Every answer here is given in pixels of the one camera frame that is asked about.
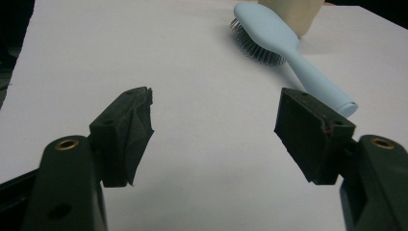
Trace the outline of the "beige square container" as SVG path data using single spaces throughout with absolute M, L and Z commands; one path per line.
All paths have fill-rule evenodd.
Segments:
M 258 3 L 273 10 L 295 32 L 304 36 L 325 0 L 258 0 Z

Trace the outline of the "light blue hairbrush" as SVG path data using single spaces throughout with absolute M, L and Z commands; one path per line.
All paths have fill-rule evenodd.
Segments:
M 297 35 L 273 10 L 241 2 L 234 7 L 234 16 L 230 28 L 247 56 L 271 66 L 287 62 L 303 88 L 316 99 L 344 117 L 357 111 L 356 102 L 299 53 Z

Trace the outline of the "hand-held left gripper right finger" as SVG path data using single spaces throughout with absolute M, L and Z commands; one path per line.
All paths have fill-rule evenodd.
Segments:
M 376 135 L 352 139 L 355 125 L 300 90 L 281 89 L 274 132 L 307 181 L 333 185 L 346 231 L 408 231 L 408 152 Z

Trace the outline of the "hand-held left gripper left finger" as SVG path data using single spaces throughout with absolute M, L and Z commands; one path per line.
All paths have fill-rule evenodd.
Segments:
M 131 185 L 153 135 L 152 90 L 122 93 L 90 134 L 49 143 L 42 154 L 21 231 L 108 231 L 103 188 Z

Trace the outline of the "white table cover sheet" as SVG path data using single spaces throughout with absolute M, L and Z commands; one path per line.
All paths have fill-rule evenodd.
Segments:
M 337 186 L 309 183 L 276 136 L 285 66 L 248 58 L 237 0 L 37 0 L 0 109 L 0 183 L 122 92 L 153 91 L 133 185 L 104 192 L 110 231 L 344 231 Z

